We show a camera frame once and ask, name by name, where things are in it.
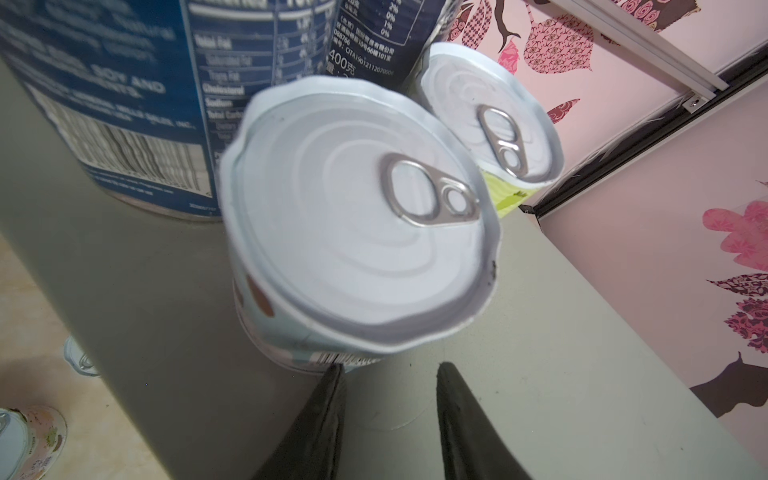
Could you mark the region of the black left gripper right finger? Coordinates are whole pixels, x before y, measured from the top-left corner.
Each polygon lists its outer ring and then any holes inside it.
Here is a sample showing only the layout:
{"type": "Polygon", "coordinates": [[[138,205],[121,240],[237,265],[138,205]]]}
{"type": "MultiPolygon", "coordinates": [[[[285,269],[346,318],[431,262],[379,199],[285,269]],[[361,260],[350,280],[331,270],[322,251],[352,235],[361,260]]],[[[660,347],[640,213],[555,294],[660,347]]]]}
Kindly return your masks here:
{"type": "Polygon", "coordinates": [[[451,362],[437,372],[437,414],[447,479],[528,479],[451,362]]]}

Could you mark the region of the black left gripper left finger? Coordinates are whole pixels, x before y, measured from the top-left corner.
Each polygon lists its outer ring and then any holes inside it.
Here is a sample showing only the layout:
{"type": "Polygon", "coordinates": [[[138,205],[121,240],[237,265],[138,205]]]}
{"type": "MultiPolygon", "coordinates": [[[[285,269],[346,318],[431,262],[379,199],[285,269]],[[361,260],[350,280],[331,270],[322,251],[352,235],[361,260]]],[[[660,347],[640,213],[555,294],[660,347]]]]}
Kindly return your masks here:
{"type": "Polygon", "coordinates": [[[344,367],[330,366],[256,479],[334,479],[343,445],[344,367]]]}

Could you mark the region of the teal label small can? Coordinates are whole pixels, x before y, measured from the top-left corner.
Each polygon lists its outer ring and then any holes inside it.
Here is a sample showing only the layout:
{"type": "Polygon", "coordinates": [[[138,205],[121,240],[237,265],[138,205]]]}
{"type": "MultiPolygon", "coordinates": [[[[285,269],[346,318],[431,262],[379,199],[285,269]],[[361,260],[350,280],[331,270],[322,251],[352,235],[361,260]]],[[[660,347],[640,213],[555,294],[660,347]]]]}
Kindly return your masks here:
{"type": "Polygon", "coordinates": [[[502,229],[468,151],[413,100],[312,76],[252,97],[217,172],[241,325],[289,369],[354,369],[468,326],[502,229]]]}

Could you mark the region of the light green small can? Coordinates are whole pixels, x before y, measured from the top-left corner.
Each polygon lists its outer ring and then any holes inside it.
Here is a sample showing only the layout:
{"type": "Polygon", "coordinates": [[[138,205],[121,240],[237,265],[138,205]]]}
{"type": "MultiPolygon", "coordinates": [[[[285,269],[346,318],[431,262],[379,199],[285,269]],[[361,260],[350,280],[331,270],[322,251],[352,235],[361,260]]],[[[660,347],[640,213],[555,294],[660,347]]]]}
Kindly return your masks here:
{"type": "Polygon", "coordinates": [[[564,171],[564,153],[547,112],[504,67],[468,47],[430,45],[409,93],[461,141],[482,170],[504,217],[564,171]]]}

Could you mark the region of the blue white label can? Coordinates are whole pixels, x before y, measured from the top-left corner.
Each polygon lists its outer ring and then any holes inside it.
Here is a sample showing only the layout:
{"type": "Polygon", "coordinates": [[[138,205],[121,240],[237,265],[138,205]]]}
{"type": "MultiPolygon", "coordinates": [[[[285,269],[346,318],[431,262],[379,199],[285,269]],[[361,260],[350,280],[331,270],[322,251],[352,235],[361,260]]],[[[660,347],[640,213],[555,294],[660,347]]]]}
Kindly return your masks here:
{"type": "Polygon", "coordinates": [[[258,92],[323,71],[334,1],[5,1],[1,55],[87,175],[217,221],[216,170],[258,92]]]}

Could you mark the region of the dark blue tall can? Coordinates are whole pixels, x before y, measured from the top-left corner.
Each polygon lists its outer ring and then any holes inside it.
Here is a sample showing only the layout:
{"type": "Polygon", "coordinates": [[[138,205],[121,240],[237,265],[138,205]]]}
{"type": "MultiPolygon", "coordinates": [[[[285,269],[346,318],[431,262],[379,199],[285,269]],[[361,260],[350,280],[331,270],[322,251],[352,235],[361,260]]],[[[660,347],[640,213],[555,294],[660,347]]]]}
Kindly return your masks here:
{"type": "Polygon", "coordinates": [[[460,5],[454,0],[342,1],[326,72],[399,90],[423,51],[448,37],[460,5]]]}

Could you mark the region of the orange label small can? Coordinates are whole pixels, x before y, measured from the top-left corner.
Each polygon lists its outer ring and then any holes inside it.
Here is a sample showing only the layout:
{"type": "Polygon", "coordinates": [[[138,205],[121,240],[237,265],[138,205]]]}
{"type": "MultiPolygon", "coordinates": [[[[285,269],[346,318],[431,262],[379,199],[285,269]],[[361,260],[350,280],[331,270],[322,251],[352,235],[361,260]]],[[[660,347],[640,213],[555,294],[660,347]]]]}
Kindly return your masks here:
{"type": "Polygon", "coordinates": [[[84,350],[72,336],[63,345],[63,357],[70,367],[79,375],[99,377],[100,374],[84,350]]]}

